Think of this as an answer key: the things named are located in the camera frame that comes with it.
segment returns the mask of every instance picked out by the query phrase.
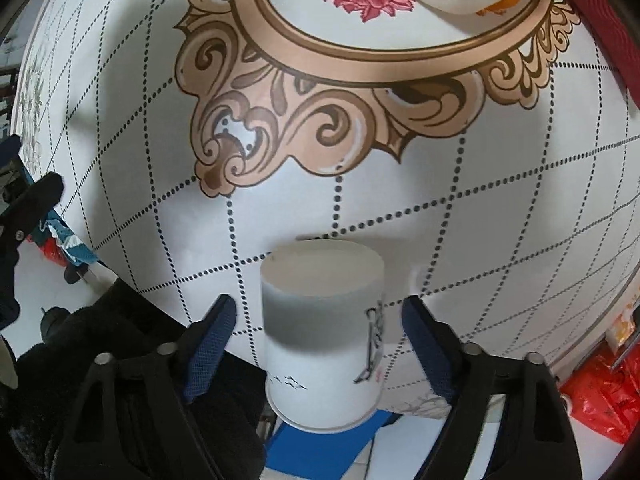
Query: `black cloth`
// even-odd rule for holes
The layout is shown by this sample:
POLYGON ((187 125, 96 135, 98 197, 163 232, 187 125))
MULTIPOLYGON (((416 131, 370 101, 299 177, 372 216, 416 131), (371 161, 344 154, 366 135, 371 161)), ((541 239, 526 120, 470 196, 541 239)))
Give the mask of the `black cloth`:
MULTIPOLYGON (((93 306, 69 316, 46 344, 18 359, 17 390, 0 386, 0 429, 36 478, 56 480, 54 463, 66 418, 96 355, 142 356, 179 336, 180 328, 144 303, 117 282, 93 306), (171 339, 167 332, 173 332, 171 339)), ((225 480, 257 480, 264 468, 264 447, 255 433, 264 380, 263 371, 225 353, 209 391, 190 407, 225 480)))

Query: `white floor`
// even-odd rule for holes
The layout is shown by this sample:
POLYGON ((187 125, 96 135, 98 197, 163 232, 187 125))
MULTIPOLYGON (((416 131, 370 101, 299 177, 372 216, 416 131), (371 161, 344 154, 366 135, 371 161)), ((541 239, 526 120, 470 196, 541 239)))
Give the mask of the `white floor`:
POLYGON ((15 299, 20 303, 18 321, 2 330, 16 357, 41 343, 42 311, 61 306, 75 311, 93 304, 113 283, 115 275, 102 266, 92 266, 90 272, 73 285, 65 282, 64 268, 47 260, 39 248, 23 242, 20 261, 15 267, 15 299))

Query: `white paper cup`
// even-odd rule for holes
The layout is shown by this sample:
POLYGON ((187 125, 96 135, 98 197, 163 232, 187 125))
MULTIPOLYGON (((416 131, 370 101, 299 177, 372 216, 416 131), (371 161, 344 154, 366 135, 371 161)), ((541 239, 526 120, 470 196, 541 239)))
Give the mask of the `white paper cup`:
POLYGON ((267 399, 287 424, 338 433, 382 395, 384 263, 368 247, 306 240, 262 263, 267 399))

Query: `blue gripper pad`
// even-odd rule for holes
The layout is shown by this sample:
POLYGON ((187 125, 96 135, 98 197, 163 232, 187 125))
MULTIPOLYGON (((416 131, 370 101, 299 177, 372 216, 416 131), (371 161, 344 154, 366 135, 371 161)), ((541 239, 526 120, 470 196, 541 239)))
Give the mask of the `blue gripper pad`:
POLYGON ((454 378, 462 366, 458 337, 449 325, 433 318, 418 296, 402 303, 402 326, 433 392, 451 404, 458 394, 454 378))
MULTIPOLYGON (((191 343, 195 350, 189 357, 184 372, 182 398, 185 403, 191 404, 209 390, 226 343, 236 326, 236 315, 236 302, 230 296, 222 295, 202 321, 193 323, 188 328, 187 332, 191 331, 196 341, 187 341, 187 345, 191 343)), ((182 340, 183 338, 180 339, 180 346, 183 345, 182 340)))

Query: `red plastic bag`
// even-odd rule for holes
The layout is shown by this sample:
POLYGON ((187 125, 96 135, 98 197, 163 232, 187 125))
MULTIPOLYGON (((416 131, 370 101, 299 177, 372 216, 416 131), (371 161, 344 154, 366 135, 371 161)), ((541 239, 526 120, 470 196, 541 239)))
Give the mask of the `red plastic bag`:
POLYGON ((67 259, 62 252, 62 249, 56 245, 55 238, 47 238, 40 250, 47 260, 50 260, 61 267, 66 267, 67 259))
POLYGON ((640 420, 640 346, 612 371, 614 359, 603 342, 560 391, 571 399, 573 418, 624 444, 640 420))

